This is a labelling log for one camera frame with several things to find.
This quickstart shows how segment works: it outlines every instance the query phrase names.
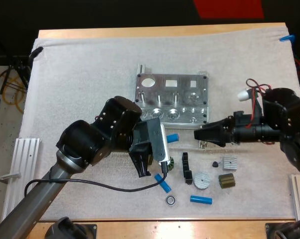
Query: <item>black bracket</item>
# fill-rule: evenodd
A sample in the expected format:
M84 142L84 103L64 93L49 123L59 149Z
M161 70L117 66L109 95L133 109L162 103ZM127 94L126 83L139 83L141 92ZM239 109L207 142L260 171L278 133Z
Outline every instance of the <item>black bracket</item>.
M159 118L140 121L136 124L129 155L139 177L151 175L148 172L148 165L151 165L153 159L164 160L165 151Z
M96 239L96 224L75 224L68 217L59 219L50 226L45 239Z
M300 239L300 220L293 223L266 223L267 239Z
M182 165L183 165L183 176L185 178L185 183L191 185L193 182L192 171L189 169L188 153L184 152L182 154Z

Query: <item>white cap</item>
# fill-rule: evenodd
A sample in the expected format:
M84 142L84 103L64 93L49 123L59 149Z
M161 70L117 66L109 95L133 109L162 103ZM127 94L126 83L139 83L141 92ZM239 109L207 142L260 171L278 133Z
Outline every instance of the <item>white cap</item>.
M247 101L249 98L250 98L250 96L249 96L247 89L242 90L240 93L238 93L239 101Z

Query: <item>blue cylinder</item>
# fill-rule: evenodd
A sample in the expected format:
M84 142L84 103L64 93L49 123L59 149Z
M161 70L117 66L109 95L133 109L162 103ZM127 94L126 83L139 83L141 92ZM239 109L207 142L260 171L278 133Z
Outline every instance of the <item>blue cylinder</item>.
M170 134L166 137L168 143L179 141L179 135L177 133Z
M160 174L157 174L154 178L156 179L157 182L159 182L162 179ZM160 183L160 186L163 188L163 190L165 190L166 193L171 191L171 188L169 187L169 185L165 181Z
M203 203L203 204L212 204L212 198L204 198L204 197L191 195L190 202Z

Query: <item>circular hole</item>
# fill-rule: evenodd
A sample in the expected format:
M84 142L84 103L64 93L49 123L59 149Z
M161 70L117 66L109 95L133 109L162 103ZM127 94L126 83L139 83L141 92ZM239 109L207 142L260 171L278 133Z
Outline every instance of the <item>circular hole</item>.
M151 79L151 78L145 78L141 84L144 86L144 87L151 87L155 84L155 81L154 79Z
M192 101L196 101L198 98L199 98L199 96L195 92L193 92L189 95L189 99Z
M152 111L152 114L151 114L152 118L159 118L161 119L163 117L163 113L161 112L160 109L156 108Z
M179 112L176 109L171 109L169 110L169 114L167 117L169 120L176 120L179 118Z

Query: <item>rectangular hole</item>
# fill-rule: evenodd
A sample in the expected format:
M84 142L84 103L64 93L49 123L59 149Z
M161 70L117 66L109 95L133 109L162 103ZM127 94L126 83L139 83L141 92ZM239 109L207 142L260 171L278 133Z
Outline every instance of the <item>rectangular hole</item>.
M166 87L177 87L178 86L178 81L176 81L176 80L166 80L165 81L165 86Z
M196 81L190 81L190 87L196 87Z

